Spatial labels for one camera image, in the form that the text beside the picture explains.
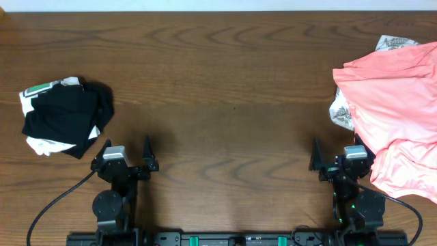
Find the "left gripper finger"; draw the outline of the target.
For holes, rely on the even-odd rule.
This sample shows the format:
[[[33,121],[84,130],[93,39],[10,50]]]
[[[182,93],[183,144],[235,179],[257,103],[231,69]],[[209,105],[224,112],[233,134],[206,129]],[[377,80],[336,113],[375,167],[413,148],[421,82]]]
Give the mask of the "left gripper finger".
[[[96,155],[95,159],[96,160],[102,160],[103,159],[103,155],[104,155],[104,151],[108,148],[111,147],[112,143],[110,139],[107,139],[105,141],[105,143],[103,144],[102,148],[100,149],[100,151],[98,152],[98,154]]]
[[[144,161],[153,161],[156,159],[151,147],[150,137],[148,135],[145,137],[142,159]]]

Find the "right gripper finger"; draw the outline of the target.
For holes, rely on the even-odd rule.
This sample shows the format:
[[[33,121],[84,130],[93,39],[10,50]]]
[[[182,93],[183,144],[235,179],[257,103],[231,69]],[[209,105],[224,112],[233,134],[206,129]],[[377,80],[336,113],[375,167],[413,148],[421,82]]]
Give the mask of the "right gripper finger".
[[[309,170],[317,171],[324,166],[324,158],[317,138],[313,140],[313,147],[311,151],[311,158],[309,162]]]
[[[358,133],[354,134],[354,143],[356,146],[363,146],[366,150],[368,157],[375,157],[375,154],[370,150],[370,148],[364,143]]]

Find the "pink t-shirt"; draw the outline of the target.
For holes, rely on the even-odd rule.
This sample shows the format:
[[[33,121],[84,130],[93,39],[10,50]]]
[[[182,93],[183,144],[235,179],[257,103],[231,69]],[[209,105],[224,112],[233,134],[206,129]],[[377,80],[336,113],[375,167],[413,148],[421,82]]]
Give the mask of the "pink t-shirt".
[[[355,133],[375,154],[371,183],[436,201],[436,43],[375,51],[333,69]]]

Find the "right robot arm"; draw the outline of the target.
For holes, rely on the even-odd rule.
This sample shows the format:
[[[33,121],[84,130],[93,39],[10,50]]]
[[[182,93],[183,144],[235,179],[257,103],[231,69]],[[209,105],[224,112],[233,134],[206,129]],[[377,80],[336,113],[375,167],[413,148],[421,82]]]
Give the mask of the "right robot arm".
[[[317,139],[313,140],[309,169],[320,182],[333,185],[333,214],[341,227],[324,237],[325,245],[380,245],[377,230],[384,224],[386,199],[376,191],[359,187],[373,165],[375,155],[358,135],[343,154],[327,161]]]

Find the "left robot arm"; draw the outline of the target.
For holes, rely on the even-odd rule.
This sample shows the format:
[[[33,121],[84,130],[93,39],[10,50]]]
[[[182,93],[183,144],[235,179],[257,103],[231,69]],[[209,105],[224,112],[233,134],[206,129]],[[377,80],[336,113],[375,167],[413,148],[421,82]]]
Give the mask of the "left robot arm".
[[[140,166],[129,166],[126,149],[113,146],[108,139],[91,162],[91,170],[111,185],[93,200],[92,210],[97,218],[98,245],[147,245],[150,241],[135,226],[138,182],[148,181],[159,170],[150,138],[146,137]]]

